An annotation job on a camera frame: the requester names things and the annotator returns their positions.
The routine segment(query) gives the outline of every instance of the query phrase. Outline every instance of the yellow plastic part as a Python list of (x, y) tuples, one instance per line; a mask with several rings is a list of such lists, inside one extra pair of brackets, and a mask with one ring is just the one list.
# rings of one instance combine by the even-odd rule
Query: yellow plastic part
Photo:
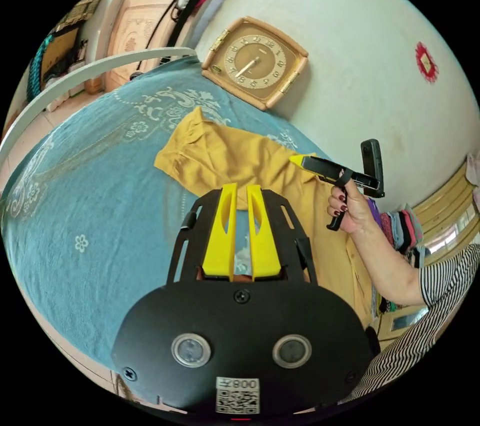
[[(281, 266), (262, 190), (258, 185), (249, 185), (246, 187), (246, 195), (252, 280), (277, 276), (281, 272)], [(258, 233), (255, 229), (255, 219), (258, 223)]]
[(293, 155), (289, 158), (290, 162), (293, 163), (294, 165), (299, 166), (300, 168), (303, 168), (302, 166), (302, 161), (304, 158), (308, 155)]
[(230, 183), (222, 188), (218, 201), (203, 260), (205, 276), (228, 277), (233, 281), (236, 229), (237, 184)]

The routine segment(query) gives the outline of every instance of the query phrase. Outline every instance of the striped shirt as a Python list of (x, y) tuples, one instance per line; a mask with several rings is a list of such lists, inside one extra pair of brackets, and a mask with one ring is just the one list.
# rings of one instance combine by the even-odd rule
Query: striped shirt
[(453, 258), (421, 268), (420, 290), (428, 312), (372, 360), (360, 383), (339, 404), (372, 393), (418, 363), (469, 290), (479, 264), (480, 245), (470, 244)]

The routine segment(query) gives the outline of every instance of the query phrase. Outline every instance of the white bed frame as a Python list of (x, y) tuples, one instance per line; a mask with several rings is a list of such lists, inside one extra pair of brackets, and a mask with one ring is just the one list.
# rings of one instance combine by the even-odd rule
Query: white bed frame
[(131, 51), (129, 53), (102, 58), (65, 75), (60, 80), (43, 90), (40, 95), (36, 96), (12, 123), (0, 145), (0, 168), (7, 160), (9, 153), (20, 138), (21, 134), (25, 131), (26, 127), (30, 125), (30, 123), (43, 110), (45, 110), (52, 101), (67, 93), (70, 89), (91, 78), (96, 78), (107, 71), (130, 63), (136, 63), (141, 60), (150, 60), (152, 58), (162, 58), (164, 56), (182, 57), (195, 56), (196, 54), (196, 51), (192, 48), (177, 46)]

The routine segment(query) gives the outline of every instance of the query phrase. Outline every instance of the hand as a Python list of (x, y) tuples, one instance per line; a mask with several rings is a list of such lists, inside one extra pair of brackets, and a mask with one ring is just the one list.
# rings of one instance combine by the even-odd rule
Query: hand
[(365, 228), (374, 218), (367, 199), (360, 193), (353, 180), (350, 180), (345, 185), (345, 190), (347, 192), (346, 203), (345, 195), (340, 188), (334, 186), (331, 189), (327, 213), (335, 217), (340, 212), (344, 212), (340, 229), (348, 234), (352, 234)]

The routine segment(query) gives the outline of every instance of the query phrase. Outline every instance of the forearm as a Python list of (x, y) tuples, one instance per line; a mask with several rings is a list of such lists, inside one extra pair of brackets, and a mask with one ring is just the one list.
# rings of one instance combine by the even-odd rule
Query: forearm
[(405, 306), (424, 304), (418, 270), (393, 249), (373, 218), (351, 238), (373, 285), (385, 299)]

